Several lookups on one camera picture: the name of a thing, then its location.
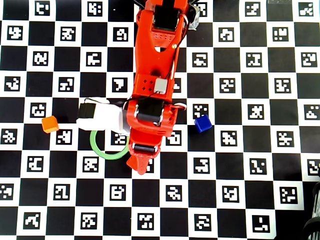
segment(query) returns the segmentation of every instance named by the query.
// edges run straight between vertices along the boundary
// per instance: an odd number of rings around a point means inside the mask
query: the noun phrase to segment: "white square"
[[[49,178],[50,151],[23,150],[21,153],[20,177],[24,179]]]
[[[1,45],[28,46],[28,42],[29,42],[29,21],[26,21],[26,20],[3,20],[2,21]]]
[[[205,114],[209,116],[211,124],[215,125],[215,100],[213,98],[187,98],[186,122],[188,125],[195,125],[196,118]]]
[[[215,99],[241,99],[241,73],[215,72],[213,74],[213,91]]]
[[[242,125],[270,126],[270,101],[262,98],[242,99]]]
[[[203,215],[203,221],[195,222],[195,215]],[[188,221],[189,237],[216,238],[218,236],[218,217],[216,208],[190,207],[188,209]],[[206,227],[205,224],[211,225],[211,231],[198,230],[200,227]]]
[[[216,180],[216,154],[206,151],[188,151],[188,179]]]
[[[106,160],[94,151],[77,151],[76,177],[78,179],[104,179]]]
[[[28,72],[53,72],[54,66],[54,46],[28,46],[26,60]]]
[[[0,138],[1,143],[4,142],[2,144],[0,143],[0,150],[22,150],[24,141],[24,124],[11,122],[0,123]]]
[[[77,151],[78,150],[78,125],[75,123],[61,123],[59,124],[59,139],[57,132],[50,134],[50,150],[51,151]]]
[[[170,137],[163,137],[161,144],[162,152],[187,152],[188,151],[188,126],[174,125]]]
[[[24,98],[26,96],[26,83],[26,71],[0,71],[0,96]]]
[[[297,99],[297,74],[295,72],[269,72],[270,99]]]
[[[80,72],[106,73],[107,60],[108,48],[106,46],[82,46],[80,50]]]
[[[215,48],[240,48],[240,23],[213,23],[213,46]]]
[[[75,207],[77,193],[76,178],[48,179],[47,206],[48,207]]]
[[[274,179],[271,152],[244,152],[243,171],[246,181],[272,181]]]
[[[132,179],[105,178],[104,179],[104,207],[132,206]]]
[[[41,124],[42,119],[52,115],[52,97],[26,97],[24,99],[25,124]]]
[[[55,47],[81,47],[82,23],[80,21],[56,21],[54,26]]]
[[[76,206],[74,214],[75,236],[102,236],[104,234],[103,206]]]
[[[263,218],[259,218],[259,226],[253,226],[253,216],[267,216],[269,224],[264,224]],[[276,231],[276,211],[273,209],[246,209],[246,236],[251,239],[274,239],[277,235]]]
[[[94,2],[101,3],[102,9],[98,5],[94,5],[94,3],[92,3],[90,0],[81,0],[82,22],[108,22],[108,2],[104,0],[98,0]]]
[[[109,21],[107,28],[107,46],[115,48],[133,48],[135,37],[134,22]]]
[[[1,207],[19,206],[20,178],[19,177],[0,177],[0,196]]]
[[[240,48],[241,73],[268,73],[267,47],[241,47]]]
[[[146,220],[148,230],[138,229],[138,218]],[[153,226],[147,220],[153,220]],[[159,237],[160,236],[160,207],[132,207],[131,208],[131,236],[132,237]]]
[[[186,70],[187,73],[213,73],[213,47],[187,47]]]
[[[271,131],[271,150],[273,153],[299,154],[301,152],[299,126],[272,125],[270,126],[270,131]],[[281,145],[279,146],[278,146],[278,138],[281,138],[281,140],[279,141]]]
[[[294,50],[296,73],[320,73],[320,48],[318,46],[299,46]]]
[[[267,4],[263,0],[240,0],[239,2],[239,21],[245,22],[266,22]]]
[[[201,0],[194,4],[200,8],[200,23],[212,23],[214,20],[214,3],[211,0]]]
[[[320,126],[319,112],[320,99],[298,99],[299,126]]]
[[[54,71],[52,82],[53,98],[79,98],[80,72]]]
[[[319,23],[319,1],[318,0],[299,0],[292,1],[293,21]]]
[[[140,175],[132,169],[132,179],[160,179],[160,154],[155,159],[149,160],[145,174]]]
[[[174,74],[175,83],[173,87],[173,99],[186,99],[187,98],[187,73],[186,72],[176,72]]]
[[[161,208],[188,208],[188,206],[188,179],[160,179]]]
[[[282,199],[285,198],[287,192],[280,194],[280,188],[294,188],[297,196],[297,203],[283,203]],[[304,210],[304,192],[302,181],[273,181],[273,196],[275,210]]]
[[[302,181],[318,182],[320,169],[320,153],[301,153]]]
[[[244,180],[216,180],[215,184],[217,209],[246,208],[246,191]]]
[[[243,133],[242,125],[215,125],[214,126],[215,152],[216,153],[243,153],[244,151],[243,135],[244,133]]]
[[[106,97],[128,99],[134,90],[134,74],[132,72],[107,72]]]
[[[29,1],[29,21],[37,22],[54,22],[56,20],[56,1],[50,1],[50,4],[37,4],[38,0]],[[45,11],[50,10],[50,14],[46,15]]]
[[[296,46],[294,22],[293,21],[267,21],[266,22],[266,41],[267,41],[268,47],[294,48]]]
[[[25,213],[35,213],[30,217],[36,217],[33,220],[28,218],[27,226],[35,226],[39,229],[24,229],[24,215]],[[17,236],[45,236],[47,226],[47,207],[46,206],[19,206],[16,223]]]

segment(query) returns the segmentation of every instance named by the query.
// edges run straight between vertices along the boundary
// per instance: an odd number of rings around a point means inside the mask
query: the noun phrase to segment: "black object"
[[[157,98],[140,98],[138,100],[137,119],[159,124],[165,101]]]
[[[80,103],[78,119],[93,119],[95,115],[95,103]]]

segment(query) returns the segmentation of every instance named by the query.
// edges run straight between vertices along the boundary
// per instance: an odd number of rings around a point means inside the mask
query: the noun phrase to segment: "blue cube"
[[[206,131],[210,128],[212,128],[212,124],[210,122],[209,116],[207,114],[198,117],[194,120],[195,127],[199,133],[202,133],[203,131]]]

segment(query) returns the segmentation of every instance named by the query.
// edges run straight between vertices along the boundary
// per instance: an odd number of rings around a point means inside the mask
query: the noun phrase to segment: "orange cube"
[[[47,134],[58,131],[59,126],[55,116],[49,116],[42,119],[43,131]]]

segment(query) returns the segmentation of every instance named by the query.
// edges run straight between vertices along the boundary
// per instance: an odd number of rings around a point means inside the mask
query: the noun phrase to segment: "green rubber band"
[[[101,158],[105,159],[105,160],[117,160],[122,158],[124,155],[127,154],[127,152],[129,151],[128,149],[128,143],[129,143],[129,137],[126,138],[126,144],[125,147],[122,151],[115,153],[115,154],[107,154],[104,153],[103,151],[101,151],[99,149],[99,147],[97,146],[96,143],[96,135],[97,135],[98,131],[91,131],[90,133],[90,145],[92,150]]]

